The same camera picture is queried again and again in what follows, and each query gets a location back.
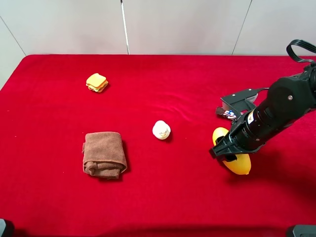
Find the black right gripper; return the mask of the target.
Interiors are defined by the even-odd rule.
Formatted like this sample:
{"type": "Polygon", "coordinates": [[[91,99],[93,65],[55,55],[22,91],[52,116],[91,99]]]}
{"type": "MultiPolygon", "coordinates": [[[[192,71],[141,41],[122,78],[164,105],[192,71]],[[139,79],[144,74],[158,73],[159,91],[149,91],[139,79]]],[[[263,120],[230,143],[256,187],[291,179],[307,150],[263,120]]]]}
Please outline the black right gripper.
{"type": "Polygon", "coordinates": [[[222,162],[232,162],[237,160],[236,155],[255,153],[266,144],[250,131],[248,116],[251,113],[253,111],[235,119],[225,136],[214,136],[214,147],[209,150],[213,158],[218,158],[222,162]]]}

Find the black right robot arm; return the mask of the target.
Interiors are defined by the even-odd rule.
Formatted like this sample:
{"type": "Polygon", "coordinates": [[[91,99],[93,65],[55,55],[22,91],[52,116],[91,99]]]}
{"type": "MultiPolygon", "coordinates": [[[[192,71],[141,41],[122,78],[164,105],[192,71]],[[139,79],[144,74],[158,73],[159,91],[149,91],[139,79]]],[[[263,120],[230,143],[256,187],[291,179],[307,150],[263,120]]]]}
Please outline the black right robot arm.
{"type": "Polygon", "coordinates": [[[282,77],[267,90],[258,106],[253,101],[261,89],[248,89],[222,97],[236,118],[226,135],[215,140],[213,158],[233,161],[237,155],[257,152],[271,138],[316,108],[316,67],[282,77]]]}

